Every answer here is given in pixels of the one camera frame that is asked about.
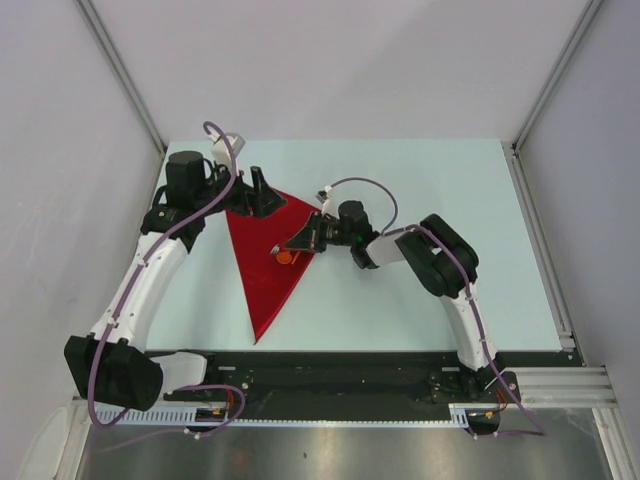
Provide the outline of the orange plastic spoon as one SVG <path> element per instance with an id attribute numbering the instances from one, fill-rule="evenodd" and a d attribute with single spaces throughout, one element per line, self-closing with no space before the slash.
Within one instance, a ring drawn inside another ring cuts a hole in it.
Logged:
<path id="1" fill-rule="evenodd" d="M 276 261 L 281 265 L 293 265 L 300 255 L 300 251 L 282 250 L 276 254 Z"/>

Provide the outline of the red cloth napkin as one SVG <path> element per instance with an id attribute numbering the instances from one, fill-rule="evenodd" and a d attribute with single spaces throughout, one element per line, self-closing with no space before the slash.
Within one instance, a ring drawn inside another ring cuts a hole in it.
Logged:
<path id="1" fill-rule="evenodd" d="M 314 258 L 301 252 L 293 265 L 281 265 L 270 254 L 275 245 L 288 250 L 284 244 L 317 211 L 295 196 L 281 194 L 287 205 L 266 219 L 226 214 L 255 341 L 271 326 Z"/>

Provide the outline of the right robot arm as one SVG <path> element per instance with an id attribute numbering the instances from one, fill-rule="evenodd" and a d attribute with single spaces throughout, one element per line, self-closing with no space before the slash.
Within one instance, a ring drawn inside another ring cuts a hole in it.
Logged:
<path id="1" fill-rule="evenodd" d="M 497 389 L 497 350 L 486 333 L 475 299 L 479 257 L 440 215 L 417 225 L 381 233 L 372 227 L 360 201 L 349 200 L 338 214 L 314 212 L 283 247 L 319 254 L 331 246 L 347 247 L 361 269 L 405 262 L 447 312 L 457 346 L 461 388 L 473 401 L 484 401 Z"/>

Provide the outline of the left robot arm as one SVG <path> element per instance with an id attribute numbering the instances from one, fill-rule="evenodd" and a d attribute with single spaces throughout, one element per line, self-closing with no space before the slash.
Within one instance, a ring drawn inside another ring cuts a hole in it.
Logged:
<path id="1" fill-rule="evenodd" d="M 178 352 L 147 356 L 153 320 L 208 216 L 229 211 L 251 219 L 272 216 L 287 203 L 260 167 L 244 182 L 232 164 L 193 150 L 169 156 L 164 185 L 144 216 L 134 259 L 105 313 L 86 336 L 72 336 L 64 357 L 80 396 L 124 409 L 149 410 L 164 394 L 186 388 L 214 397 L 220 374 L 204 356 Z"/>

